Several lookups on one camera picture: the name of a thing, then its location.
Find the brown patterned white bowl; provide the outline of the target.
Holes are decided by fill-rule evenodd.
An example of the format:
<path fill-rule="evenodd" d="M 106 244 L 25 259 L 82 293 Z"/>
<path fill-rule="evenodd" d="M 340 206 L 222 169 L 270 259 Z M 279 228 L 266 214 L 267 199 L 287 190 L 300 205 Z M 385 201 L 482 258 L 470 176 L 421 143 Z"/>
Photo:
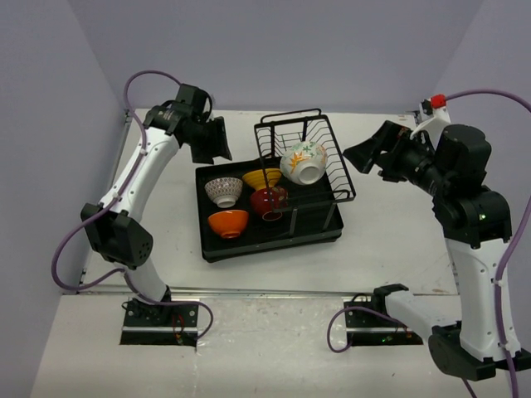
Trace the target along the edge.
<path fill-rule="evenodd" d="M 219 208 L 233 207 L 239 199 L 243 181 L 237 177 L 219 177 L 204 186 L 208 198 Z"/>

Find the orange bowl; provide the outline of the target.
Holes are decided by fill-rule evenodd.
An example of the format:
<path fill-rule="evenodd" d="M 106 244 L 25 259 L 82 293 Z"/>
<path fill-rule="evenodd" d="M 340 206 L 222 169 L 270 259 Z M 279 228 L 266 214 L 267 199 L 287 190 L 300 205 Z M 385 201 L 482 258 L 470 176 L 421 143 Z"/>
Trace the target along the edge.
<path fill-rule="evenodd" d="M 244 210 L 219 211 L 207 218 L 211 230 L 222 239 L 235 239 L 245 230 L 249 213 Z"/>

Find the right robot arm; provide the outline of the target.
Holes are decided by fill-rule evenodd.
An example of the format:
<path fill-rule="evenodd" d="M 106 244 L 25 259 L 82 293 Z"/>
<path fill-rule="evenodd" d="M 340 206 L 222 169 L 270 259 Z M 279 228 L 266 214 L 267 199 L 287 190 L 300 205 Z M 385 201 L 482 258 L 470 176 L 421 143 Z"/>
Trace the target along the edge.
<path fill-rule="evenodd" d="M 411 329 L 426 343 L 437 368 L 467 381 L 500 369 L 526 371 L 530 354 L 516 336 L 502 259 L 512 227 L 509 204 L 485 184 L 491 146 L 485 134 L 464 124 L 418 132 L 385 122 L 343 155 L 362 173 L 378 167 L 388 182 L 410 182 L 431 196 L 459 287 L 461 318 L 447 319 L 404 285 L 373 291 L 370 315 L 381 326 Z"/>

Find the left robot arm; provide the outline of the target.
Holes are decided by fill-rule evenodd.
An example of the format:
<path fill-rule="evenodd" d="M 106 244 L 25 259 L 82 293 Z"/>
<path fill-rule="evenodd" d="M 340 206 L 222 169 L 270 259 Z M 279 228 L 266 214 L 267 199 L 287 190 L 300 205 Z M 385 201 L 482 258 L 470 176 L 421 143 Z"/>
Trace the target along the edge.
<path fill-rule="evenodd" d="M 213 164 L 232 158 L 222 117 L 212 116 L 213 100 L 193 85 L 180 85 L 175 99 L 153 107 L 139 121 L 140 140 L 124 170 L 96 205 L 81 211 L 93 251 L 115 264 L 126 284 L 145 302 L 144 317 L 155 326 L 173 314 L 169 288 L 151 260 L 153 236 L 141 221 L 161 174 L 179 149 L 187 145 L 194 163 Z"/>

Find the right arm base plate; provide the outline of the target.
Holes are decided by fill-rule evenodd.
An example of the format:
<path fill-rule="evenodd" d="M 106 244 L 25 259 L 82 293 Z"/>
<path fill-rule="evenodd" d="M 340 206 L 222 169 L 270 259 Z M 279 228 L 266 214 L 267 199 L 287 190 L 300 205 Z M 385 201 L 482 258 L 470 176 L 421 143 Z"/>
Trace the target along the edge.
<path fill-rule="evenodd" d="M 337 320 L 344 320 L 345 343 L 336 347 L 331 332 Z M 346 352 L 351 347 L 420 346 L 420 336 L 398 321 L 383 313 L 378 299 L 373 294 L 357 293 L 343 301 L 339 310 L 329 321 L 326 343 L 331 352 Z"/>

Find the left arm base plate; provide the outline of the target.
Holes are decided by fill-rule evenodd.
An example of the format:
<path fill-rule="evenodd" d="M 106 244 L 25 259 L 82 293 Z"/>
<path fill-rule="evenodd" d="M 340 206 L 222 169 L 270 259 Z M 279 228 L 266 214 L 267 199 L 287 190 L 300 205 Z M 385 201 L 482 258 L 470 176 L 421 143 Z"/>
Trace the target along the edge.
<path fill-rule="evenodd" d="M 122 309 L 120 345 L 197 346 L 197 305 L 152 306 L 132 298 Z"/>

